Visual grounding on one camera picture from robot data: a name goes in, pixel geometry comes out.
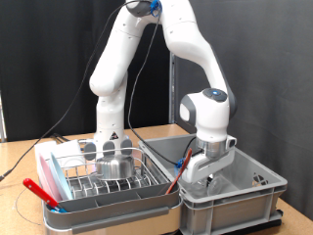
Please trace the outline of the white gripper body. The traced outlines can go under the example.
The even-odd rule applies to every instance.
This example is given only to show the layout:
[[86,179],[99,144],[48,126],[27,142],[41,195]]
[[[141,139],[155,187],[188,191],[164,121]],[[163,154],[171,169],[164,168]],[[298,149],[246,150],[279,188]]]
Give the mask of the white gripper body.
[[234,148],[231,148],[218,160],[210,160],[204,154],[198,154],[189,160],[187,168],[182,173],[182,179],[187,183],[196,183],[197,181],[207,178],[211,174],[230,165],[233,162],[234,157]]

